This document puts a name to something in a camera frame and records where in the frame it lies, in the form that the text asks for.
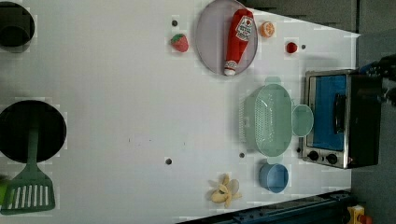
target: black stove burner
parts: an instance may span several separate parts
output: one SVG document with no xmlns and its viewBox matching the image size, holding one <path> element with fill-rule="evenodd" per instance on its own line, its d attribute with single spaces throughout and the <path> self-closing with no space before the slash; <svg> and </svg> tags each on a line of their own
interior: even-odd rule
<svg viewBox="0 0 396 224">
<path fill-rule="evenodd" d="M 58 110 L 44 102 L 18 102 L 0 114 L 0 151 L 14 161 L 27 162 L 31 111 L 40 114 L 37 162 L 51 158 L 64 144 L 66 124 Z"/>
</svg>

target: green bowl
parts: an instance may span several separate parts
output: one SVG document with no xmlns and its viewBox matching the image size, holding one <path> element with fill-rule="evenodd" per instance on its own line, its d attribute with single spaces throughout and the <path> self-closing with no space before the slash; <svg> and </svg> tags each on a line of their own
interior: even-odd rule
<svg viewBox="0 0 396 224">
<path fill-rule="evenodd" d="M 285 152 L 292 136 L 292 102 L 289 93 L 279 84 L 269 83 L 245 101 L 247 143 L 268 157 Z"/>
<path fill-rule="evenodd" d="M 297 105 L 292 113 L 293 134 L 298 137 L 308 135 L 314 126 L 314 114 L 307 105 Z"/>
</svg>

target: floor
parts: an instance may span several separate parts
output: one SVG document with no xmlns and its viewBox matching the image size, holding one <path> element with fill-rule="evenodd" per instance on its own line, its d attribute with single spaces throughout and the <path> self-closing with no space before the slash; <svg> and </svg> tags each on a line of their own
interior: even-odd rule
<svg viewBox="0 0 396 224">
<path fill-rule="evenodd" d="M 396 53 L 396 1 L 394 0 L 240 0 L 248 7 L 321 23 L 362 36 L 359 64 Z M 384 87 L 396 83 L 384 82 Z M 396 107 L 383 105 L 380 155 L 377 166 L 352 171 L 352 193 L 358 196 L 374 223 L 394 223 L 396 213 Z"/>
</svg>

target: toaster oven window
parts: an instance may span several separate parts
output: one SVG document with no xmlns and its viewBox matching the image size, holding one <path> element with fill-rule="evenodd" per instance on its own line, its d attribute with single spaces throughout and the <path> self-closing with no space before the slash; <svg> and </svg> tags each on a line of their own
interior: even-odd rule
<svg viewBox="0 0 396 224">
<path fill-rule="evenodd" d="M 317 76 L 309 80 L 309 106 L 314 128 L 307 136 L 309 147 L 342 151 L 347 98 L 347 76 Z"/>
</svg>

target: red cup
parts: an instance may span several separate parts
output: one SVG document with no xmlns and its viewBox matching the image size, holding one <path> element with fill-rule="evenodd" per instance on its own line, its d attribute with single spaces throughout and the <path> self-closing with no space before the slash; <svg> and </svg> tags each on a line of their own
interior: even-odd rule
<svg viewBox="0 0 396 224">
<path fill-rule="evenodd" d="M 298 46 L 296 44 L 294 44 L 293 42 L 289 42 L 289 44 L 286 45 L 286 52 L 289 54 L 294 53 L 295 51 L 297 51 Z"/>
</svg>

